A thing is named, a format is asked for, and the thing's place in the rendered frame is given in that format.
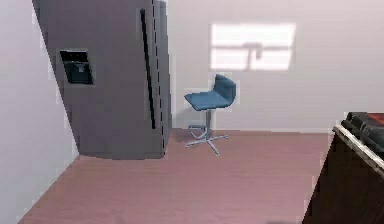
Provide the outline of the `dark brown kitchen counter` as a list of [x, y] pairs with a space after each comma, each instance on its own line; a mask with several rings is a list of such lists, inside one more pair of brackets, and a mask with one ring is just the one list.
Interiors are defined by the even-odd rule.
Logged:
[[301, 224], [384, 224], [384, 158], [343, 126], [333, 131]]

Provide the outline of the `blue swivel stool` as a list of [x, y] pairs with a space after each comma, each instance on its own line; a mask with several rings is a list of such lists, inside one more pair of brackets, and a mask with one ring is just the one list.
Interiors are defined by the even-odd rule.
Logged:
[[219, 139], [228, 139], [228, 135], [211, 136], [211, 118], [212, 111], [231, 106], [236, 98], [236, 83], [221, 74], [215, 75], [213, 88], [210, 91], [189, 93], [184, 96], [185, 100], [197, 111], [205, 111], [204, 125], [189, 125], [187, 130], [194, 138], [194, 141], [186, 143], [186, 147], [207, 143], [214, 151], [216, 156], [220, 155], [213, 141]]

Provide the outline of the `grey fridge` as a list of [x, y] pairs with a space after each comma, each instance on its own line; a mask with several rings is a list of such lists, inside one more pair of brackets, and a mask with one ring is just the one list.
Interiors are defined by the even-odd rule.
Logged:
[[166, 0], [32, 0], [32, 4], [79, 153], [116, 160], [163, 157], [172, 127]]

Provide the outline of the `black stove burner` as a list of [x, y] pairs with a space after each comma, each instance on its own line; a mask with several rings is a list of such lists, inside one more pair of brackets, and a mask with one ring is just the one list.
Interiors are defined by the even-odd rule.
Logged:
[[341, 125], [368, 148], [384, 154], [384, 113], [349, 112]]

